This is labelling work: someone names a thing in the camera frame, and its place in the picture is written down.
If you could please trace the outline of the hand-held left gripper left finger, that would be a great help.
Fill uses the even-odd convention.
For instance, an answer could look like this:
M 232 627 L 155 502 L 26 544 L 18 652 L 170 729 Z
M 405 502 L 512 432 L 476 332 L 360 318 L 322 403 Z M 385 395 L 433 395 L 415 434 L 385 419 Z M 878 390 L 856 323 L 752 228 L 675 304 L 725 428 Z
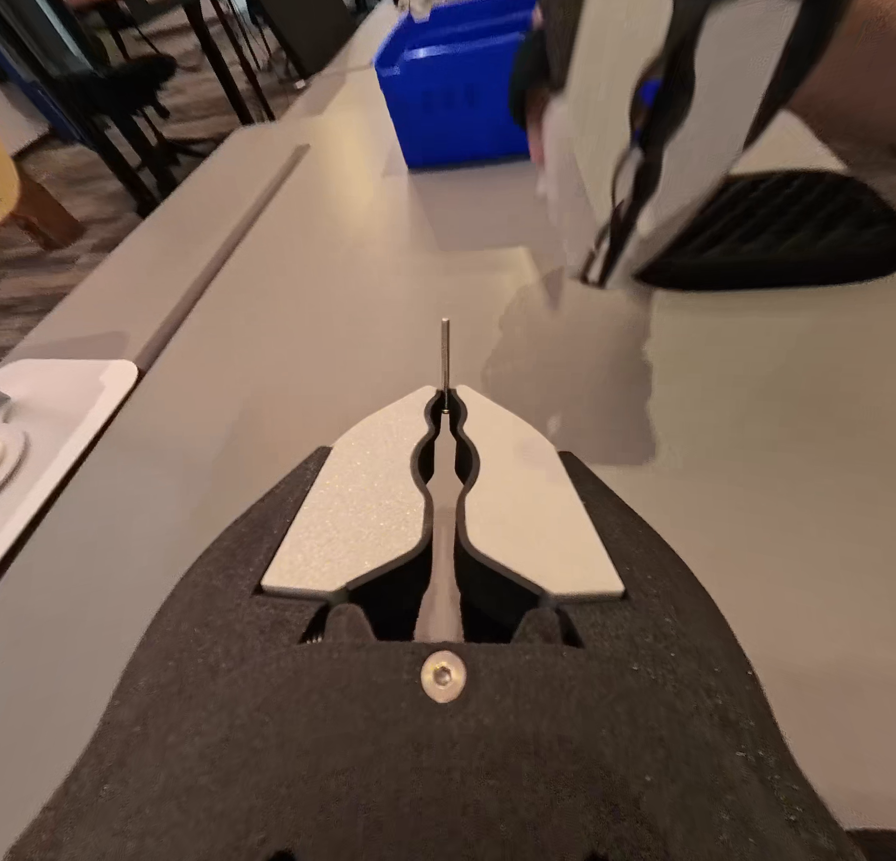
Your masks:
M 442 392 L 425 385 L 331 446 L 261 578 L 279 598 L 361 607 L 373 627 L 414 627 L 432 574 Z

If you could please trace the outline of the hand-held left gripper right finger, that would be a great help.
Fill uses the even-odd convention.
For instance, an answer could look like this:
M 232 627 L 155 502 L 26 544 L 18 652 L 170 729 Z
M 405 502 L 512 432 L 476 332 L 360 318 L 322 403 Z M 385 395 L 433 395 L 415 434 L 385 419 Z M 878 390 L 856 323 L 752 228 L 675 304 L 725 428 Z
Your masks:
M 624 596 L 561 455 L 540 431 L 473 388 L 453 389 L 461 484 L 454 575 L 463 629 L 516 629 L 540 607 Z

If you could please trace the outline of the person's right hand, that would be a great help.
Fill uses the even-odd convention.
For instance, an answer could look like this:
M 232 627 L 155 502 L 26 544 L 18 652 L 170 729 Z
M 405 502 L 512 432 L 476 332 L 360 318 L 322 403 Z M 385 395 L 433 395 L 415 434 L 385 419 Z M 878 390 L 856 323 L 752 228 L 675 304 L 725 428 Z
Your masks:
M 552 93 L 532 92 L 525 105 L 525 131 L 537 170 L 536 193 L 548 202 L 555 195 L 556 159 L 562 139 L 562 105 Z

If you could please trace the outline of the black wrist rest pad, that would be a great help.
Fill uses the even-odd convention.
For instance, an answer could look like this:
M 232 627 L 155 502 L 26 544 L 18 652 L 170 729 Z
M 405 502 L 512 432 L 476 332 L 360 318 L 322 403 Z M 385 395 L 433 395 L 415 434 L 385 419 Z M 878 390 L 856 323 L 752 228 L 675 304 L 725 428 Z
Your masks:
M 894 209 L 846 173 L 795 170 L 726 179 L 637 279 L 742 292 L 859 284 L 894 270 Z

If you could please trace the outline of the monitor on floor stand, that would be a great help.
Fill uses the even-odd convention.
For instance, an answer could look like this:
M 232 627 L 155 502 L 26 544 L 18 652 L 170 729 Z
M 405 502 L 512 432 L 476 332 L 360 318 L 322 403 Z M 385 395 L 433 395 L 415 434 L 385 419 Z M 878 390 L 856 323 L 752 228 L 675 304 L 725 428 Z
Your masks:
M 84 143 L 79 109 L 61 82 L 92 73 L 95 58 L 84 31 L 61 0 L 1 0 L 2 82 L 13 85 L 50 129 Z

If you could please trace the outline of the black high-back chair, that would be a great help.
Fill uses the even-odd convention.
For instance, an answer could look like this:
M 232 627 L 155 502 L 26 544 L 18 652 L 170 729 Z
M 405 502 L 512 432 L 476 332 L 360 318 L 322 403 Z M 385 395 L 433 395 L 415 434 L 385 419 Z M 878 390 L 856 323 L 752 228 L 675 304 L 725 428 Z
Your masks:
M 302 80 L 323 70 L 355 31 L 343 0 L 249 0 Z

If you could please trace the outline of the person's right forearm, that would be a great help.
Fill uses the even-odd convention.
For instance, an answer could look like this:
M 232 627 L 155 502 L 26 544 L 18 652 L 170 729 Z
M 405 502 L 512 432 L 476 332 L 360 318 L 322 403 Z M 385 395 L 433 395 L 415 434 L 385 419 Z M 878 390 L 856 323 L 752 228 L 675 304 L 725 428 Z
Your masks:
M 790 110 L 895 204 L 895 0 L 852 0 Z

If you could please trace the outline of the black office chair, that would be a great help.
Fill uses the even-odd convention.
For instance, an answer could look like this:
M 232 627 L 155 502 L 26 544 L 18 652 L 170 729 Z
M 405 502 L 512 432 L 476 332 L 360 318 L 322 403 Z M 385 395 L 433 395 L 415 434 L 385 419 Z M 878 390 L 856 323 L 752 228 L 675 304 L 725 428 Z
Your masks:
M 49 93 L 72 123 L 80 142 L 93 150 L 130 195 L 139 217 L 151 213 L 177 188 L 180 158 L 205 160 L 226 138 L 168 138 L 152 120 L 170 111 L 160 92 L 176 72 L 175 59 L 153 53 L 97 71 L 49 80 Z

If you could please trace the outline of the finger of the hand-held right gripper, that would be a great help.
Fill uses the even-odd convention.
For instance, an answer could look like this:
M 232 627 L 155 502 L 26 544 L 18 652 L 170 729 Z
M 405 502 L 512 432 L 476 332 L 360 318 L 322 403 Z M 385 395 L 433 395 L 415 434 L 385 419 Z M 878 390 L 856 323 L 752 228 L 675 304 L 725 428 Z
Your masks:
M 582 0 L 552 94 L 552 223 L 576 280 L 689 280 L 691 0 Z
M 676 45 L 614 179 L 600 286 L 621 287 L 692 221 L 744 151 L 804 0 L 707 0 Z

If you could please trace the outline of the blue plastic bin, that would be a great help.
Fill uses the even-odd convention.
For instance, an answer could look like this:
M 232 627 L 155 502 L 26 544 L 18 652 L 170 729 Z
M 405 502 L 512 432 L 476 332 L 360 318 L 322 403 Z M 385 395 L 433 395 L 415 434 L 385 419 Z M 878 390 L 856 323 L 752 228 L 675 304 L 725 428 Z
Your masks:
M 393 0 L 373 66 L 409 170 L 529 154 L 527 104 L 565 87 L 585 0 Z

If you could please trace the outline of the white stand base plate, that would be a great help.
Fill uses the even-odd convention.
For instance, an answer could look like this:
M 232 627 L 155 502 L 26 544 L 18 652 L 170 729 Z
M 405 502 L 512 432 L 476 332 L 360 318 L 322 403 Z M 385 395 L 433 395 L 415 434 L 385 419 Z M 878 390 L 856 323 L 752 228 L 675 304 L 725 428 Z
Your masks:
M 138 376 L 127 360 L 21 359 L 2 365 L 2 557 L 116 414 Z

